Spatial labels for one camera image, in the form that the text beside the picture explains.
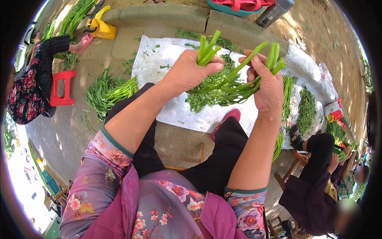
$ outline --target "red plastic stool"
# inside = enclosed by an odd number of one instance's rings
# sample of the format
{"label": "red plastic stool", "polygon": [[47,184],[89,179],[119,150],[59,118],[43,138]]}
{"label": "red plastic stool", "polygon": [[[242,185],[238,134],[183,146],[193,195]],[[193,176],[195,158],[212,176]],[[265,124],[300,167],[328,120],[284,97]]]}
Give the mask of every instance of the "red plastic stool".
{"label": "red plastic stool", "polygon": [[[70,70],[53,74],[52,91],[50,92],[50,106],[68,106],[74,105],[75,99],[70,98],[70,79],[77,75],[76,70]],[[65,96],[64,98],[57,96],[58,80],[65,80]]]}

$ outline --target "floral shirt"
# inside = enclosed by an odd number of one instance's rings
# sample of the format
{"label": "floral shirt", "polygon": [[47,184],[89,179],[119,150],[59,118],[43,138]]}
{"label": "floral shirt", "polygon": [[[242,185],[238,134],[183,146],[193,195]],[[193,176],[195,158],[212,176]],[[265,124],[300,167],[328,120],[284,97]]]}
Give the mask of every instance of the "floral shirt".
{"label": "floral shirt", "polygon": [[[89,143],[69,192],[60,225],[62,239],[80,238],[85,234],[112,203],[126,174],[126,167],[132,162],[133,155],[119,150],[117,145],[120,145],[103,131],[104,128]],[[266,188],[252,191],[227,188],[226,191],[224,198],[236,214],[237,227],[248,238],[265,238],[263,213]],[[141,177],[131,238],[211,239],[211,234],[200,220],[205,196],[173,170]],[[115,225],[115,231],[121,230],[122,225]]]}

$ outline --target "pink floral jacket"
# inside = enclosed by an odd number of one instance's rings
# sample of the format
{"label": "pink floral jacket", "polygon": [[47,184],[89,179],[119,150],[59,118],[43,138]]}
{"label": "pink floral jacket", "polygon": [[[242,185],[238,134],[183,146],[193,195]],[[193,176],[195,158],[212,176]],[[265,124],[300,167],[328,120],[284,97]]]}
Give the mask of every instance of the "pink floral jacket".
{"label": "pink floral jacket", "polygon": [[69,192],[61,238],[265,238],[266,189],[204,195],[175,171],[139,179],[132,158],[104,128],[96,134]]}

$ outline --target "sandal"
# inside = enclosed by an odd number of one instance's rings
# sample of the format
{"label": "sandal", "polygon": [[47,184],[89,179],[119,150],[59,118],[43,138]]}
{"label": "sandal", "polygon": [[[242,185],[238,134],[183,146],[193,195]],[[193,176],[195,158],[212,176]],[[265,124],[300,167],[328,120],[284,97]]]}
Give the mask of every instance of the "sandal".
{"label": "sandal", "polygon": [[82,38],[82,43],[84,44],[84,47],[82,48],[82,50],[78,54],[83,53],[84,50],[87,48],[87,46],[90,45],[90,43],[92,43],[93,39],[94,39],[93,34],[91,34],[91,33],[86,34]]}
{"label": "sandal", "polygon": [[292,125],[290,132],[290,141],[292,147],[297,151],[303,150],[303,139],[301,138],[300,131],[298,130],[297,124]]}
{"label": "sandal", "polygon": [[224,116],[222,122],[221,122],[220,124],[218,124],[218,125],[216,126],[215,130],[212,132],[212,134],[211,134],[211,140],[212,140],[212,142],[215,142],[215,132],[216,132],[217,129],[224,123],[224,121],[225,121],[226,119],[228,119],[229,117],[233,116],[233,117],[235,117],[238,121],[240,121],[240,115],[241,115],[241,113],[240,113],[240,110],[239,110],[239,109],[233,109],[233,110],[231,110],[230,112],[228,112],[228,113]]}

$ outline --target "red shoe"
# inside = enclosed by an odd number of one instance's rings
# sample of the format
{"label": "red shoe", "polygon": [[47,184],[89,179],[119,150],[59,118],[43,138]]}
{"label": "red shoe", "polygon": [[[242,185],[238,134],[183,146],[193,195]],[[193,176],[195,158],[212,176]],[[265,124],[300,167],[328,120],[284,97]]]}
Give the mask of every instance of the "red shoe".
{"label": "red shoe", "polygon": [[230,112],[228,112],[228,113],[224,116],[222,122],[221,122],[220,124],[218,124],[218,126],[216,126],[215,130],[212,132],[212,134],[211,134],[211,140],[212,140],[212,142],[215,142],[214,137],[215,137],[215,132],[216,132],[216,130],[222,125],[222,123],[223,123],[226,119],[228,119],[229,117],[233,116],[233,117],[235,117],[238,121],[240,121],[240,115],[241,115],[241,113],[240,113],[239,109],[233,109],[233,110],[231,110]]}

